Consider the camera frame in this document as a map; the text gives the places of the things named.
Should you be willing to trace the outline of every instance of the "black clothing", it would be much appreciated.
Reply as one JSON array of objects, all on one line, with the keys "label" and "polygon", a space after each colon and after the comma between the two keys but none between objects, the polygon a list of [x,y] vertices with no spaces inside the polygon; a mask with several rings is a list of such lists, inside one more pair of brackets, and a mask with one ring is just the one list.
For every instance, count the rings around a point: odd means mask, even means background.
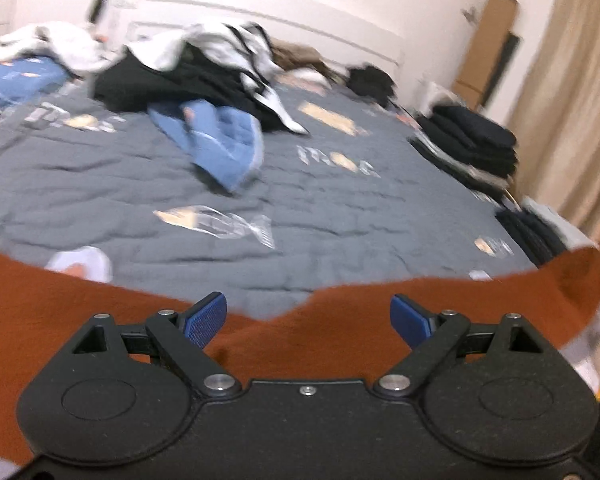
[{"label": "black clothing", "polygon": [[420,155],[426,158],[436,168],[444,171],[446,174],[449,174],[466,188],[480,191],[493,198],[496,202],[499,202],[502,199],[504,190],[480,180],[476,180],[464,171],[458,170],[458,168],[455,168],[444,160],[437,158],[433,153],[431,153],[429,148],[420,142],[419,139],[409,139],[409,143],[416,149],[418,153],[420,153]]},{"label": "black clothing", "polygon": [[394,80],[386,72],[369,64],[362,68],[350,68],[346,85],[357,95],[371,97],[383,108],[388,106],[389,97],[395,95]]},{"label": "black clothing", "polygon": [[434,123],[448,136],[452,137],[457,142],[460,142],[463,147],[474,152],[480,152],[484,156],[492,156],[494,158],[503,158],[514,164],[518,162],[516,152],[510,148],[498,148],[489,144],[476,144],[473,142],[460,126],[455,124],[451,119],[447,119],[445,116],[440,114],[433,114],[429,121]]},{"label": "black clothing", "polygon": [[168,72],[147,67],[126,49],[122,61],[98,76],[94,97],[113,112],[141,112],[149,103],[204,99],[257,117],[256,104],[244,91],[241,74],[214,63],[188,43],[176,67]]},{"label": "black clothing", "polygon": [[447,135],[426,117],[418,118],[418,124],[431,142],[458,162],[469,164],[500,178],[508,178],[516,171],[516,163],[510,160],[511,157],[507,160],[506,158],[486,156],[481,152],[472,151],[464,147],[455,138]]},{"label": "black clothing", "polygon": [[513,150],[516,137],[506,128],[459,105],[438,105],[433,113],[451,119],[473,142],[479,146],[487,145],[496,148]]},{"label": "black clothing", "polygon": [[533,213],[503,208],[496,218],[536,267],[566,250],[559,236]]}]

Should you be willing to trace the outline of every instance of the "beige curtain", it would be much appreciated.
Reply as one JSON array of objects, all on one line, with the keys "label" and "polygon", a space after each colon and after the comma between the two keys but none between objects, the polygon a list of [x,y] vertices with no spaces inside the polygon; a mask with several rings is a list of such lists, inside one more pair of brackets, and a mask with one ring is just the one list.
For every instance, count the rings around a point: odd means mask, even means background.
[{"label": "beige curtain", "polygon": [[516,194],[600,238],[600,0],[556,0],[509,126]]}]

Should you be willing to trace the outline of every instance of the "bed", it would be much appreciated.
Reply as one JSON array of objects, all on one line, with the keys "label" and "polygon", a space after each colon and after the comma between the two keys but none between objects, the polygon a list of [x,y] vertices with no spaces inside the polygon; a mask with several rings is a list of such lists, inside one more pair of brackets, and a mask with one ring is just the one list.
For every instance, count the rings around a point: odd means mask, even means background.
[{"label": "bed", "polygon": [[[112,1],[100,31],[113,49],[195,16],[228,15],[315,46],[336,68],[370,62],[395,77],[402,57],[397,34],[313,0]],[[57,251],[94,246],[110,258],[114,285],[192,302],[220,290],[232,311],[257,319],[342,283],[534,268],[493,203],[415,151],[411,126],[339,88],[320,95],[278,84],[311,136],[265,134],[259,175],[229,194],[146,113],[112,113],[90,87],[62,88],[0,123],[8,256],[44,266]],[[30,128],[42,105],[107,126]]]}]

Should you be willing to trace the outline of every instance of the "headboard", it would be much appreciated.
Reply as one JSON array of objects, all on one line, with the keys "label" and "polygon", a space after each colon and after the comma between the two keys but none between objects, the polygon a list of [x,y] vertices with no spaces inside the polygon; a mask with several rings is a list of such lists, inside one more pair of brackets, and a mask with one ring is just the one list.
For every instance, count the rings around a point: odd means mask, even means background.
[{"label": "headboard", "polygon": [[335,69],[368,62],[396,76],[404,40],[315,0],[110,0],[101,30],[109,45],[182,28],[201,18],[243,18],[274,38],[315,47]]}]

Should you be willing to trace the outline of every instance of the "folded black clothes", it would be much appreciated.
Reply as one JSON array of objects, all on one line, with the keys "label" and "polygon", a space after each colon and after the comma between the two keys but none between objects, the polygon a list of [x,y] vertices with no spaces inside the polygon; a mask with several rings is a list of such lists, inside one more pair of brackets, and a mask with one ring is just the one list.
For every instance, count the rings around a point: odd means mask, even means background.
[{"label": "folded black clothes", "polygon": [[566,250],[556,233],[532,213],[503,208],[496,218],[535,266],[544,265]]},{"label": "folded black clothes", "polygon": [[464,133],[464,131],[462,131],[460,126],[455,124],[451,119],[447,119],[445,116],[433,114],[429,118],[429,121],[469,150],[480,152],[481,155],[485,156],[503,158],[514,164],[518,162],[515,150],[512,150],[511,148],[499,148],[497,146],[491,146],[490,144],[476,144],[466,133]]},{"label": "folded black clothes", "polygon": [[480,151],[464,147],[458,140],[447,135],[436,124],[426,117],[419,117],[418,124],[427,137],[443,152],[458,162],[470,164],[474,168],[487,171],[501,178],[508,178],[516,171],[516,163],[506,158],[483,155]]},{"label": "folded black clothes", "polygon": [[452,176],[467,189],[480,191],[493,198],[496,202],[500,202],[500,200],[502,200],[502,197],[505,193],[503,189],[477,180],[464,171],[455,168],[451,164],[447,164],[444,160],[440,160],[433,153],[431,153],[430,149],[427,148],[419,139],[409,139],[409,143],[416,149],[418,153],[420,153],[420,155],[427,159],[436,168],[438,168],[440,171],[444,171],[449,176]]},{"label": "folded black clothes", "polygon": [[459,105],[438,105],[433,113],[451,119],[476,144],[513,150],[516,137],[506,128]]},{"label": "folded black clothes", "polygon": [[527,227],[542,238],[554,257],[567,250],[567,246],[558,234],[536,215],[527,211],[519,212],[517,215]]},{"label": "folded black clothes", "polygon": [[391,76],[369,64],[362,68],[350,68],[346,85],[357,95],[373,98],[383,108],[387,108],[389,98],[395,95],[395,83]]}]

